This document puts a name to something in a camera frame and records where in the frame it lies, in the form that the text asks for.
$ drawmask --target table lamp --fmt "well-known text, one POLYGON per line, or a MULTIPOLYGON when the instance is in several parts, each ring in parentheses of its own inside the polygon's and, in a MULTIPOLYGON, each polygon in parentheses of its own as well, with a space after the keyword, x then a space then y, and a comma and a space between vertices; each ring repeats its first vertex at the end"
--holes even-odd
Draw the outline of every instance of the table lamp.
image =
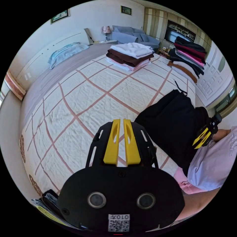
POLYGON ((101 32, 105 34, 105 40, 107 41, 107 34, 111 33, 109 26, 102 26, 101 32))

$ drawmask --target window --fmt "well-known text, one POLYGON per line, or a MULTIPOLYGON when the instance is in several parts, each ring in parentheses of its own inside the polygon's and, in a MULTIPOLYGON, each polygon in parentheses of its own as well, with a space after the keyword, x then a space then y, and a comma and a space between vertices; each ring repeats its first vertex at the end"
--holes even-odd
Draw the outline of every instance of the window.
POLYGON ((225 110, 236 97, 237 97, 237 85, 235 84, 228 93, 228 95, 214 107, 215 113, 217 114, 225 110))

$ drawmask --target black folded cloth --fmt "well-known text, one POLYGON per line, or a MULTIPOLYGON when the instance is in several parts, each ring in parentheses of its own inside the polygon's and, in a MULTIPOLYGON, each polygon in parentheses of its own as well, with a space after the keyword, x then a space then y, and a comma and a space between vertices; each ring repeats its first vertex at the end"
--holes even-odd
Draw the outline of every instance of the black folded cloth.
POLYGON ((177 36, 175 43, 181 45, 181 46, 186 46, 189 47, 191 49, 195 49, 196 51, 202 52, 202 53, 207 53, 206 50, 199 44, 195 44, 193 42, 189 42, 183 38, 181 38, 180 36, 177 36))
POLYGON ((200 68, 197 67, 196 65, 194 65, 194 64, 192 64, 192 63, 190 63, 190 62, 188 62, 188 61, 182 59, 180 56, 178 56, 178 55, 175 53, 175 48, 173 48, 173 49, 171 49, 171 50, 169 51, 169 55, 170 55, 169 60, 170 60, 171 62, 179 61, 179 62, 184 62, 184 63, 186 63, 187 65, 189 65, 189 66, 194 70, 194 72, 195 72, 195 74, 197 75, 198 78, 199 78, 199 75, 200 75, 200 74, 204 75, 204 72, 203 72, 202 69, 200 69, 200 68))

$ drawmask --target floor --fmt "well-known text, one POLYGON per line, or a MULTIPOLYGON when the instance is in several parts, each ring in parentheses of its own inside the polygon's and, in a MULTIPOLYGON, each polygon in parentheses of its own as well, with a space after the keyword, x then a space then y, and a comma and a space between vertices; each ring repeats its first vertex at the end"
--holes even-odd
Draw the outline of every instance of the floor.
MULTIPOLYGON (((205 107, 197 95, 196 95, 195 103, 196 103, 195 104, 196 107, 205 107)), ((215 110, 214 109, 207 110, 207 112, 208 112, 209 117, 212 117, 215 114, 215 110)))

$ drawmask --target sofa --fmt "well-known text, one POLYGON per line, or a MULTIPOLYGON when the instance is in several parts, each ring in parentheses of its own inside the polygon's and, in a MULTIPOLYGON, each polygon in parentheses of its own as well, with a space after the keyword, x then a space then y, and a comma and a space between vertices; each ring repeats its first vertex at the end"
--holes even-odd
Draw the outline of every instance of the sofa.
POLYGON ((146 46, 150 46, 153 49, 159 48, 160 41, 149 35, 146 35, 143 30, 117 25, 113 25, 113 29, 114 31, 111 32, 110 38, 112 40, 117 40, 118 44, 136 42, 146 46))

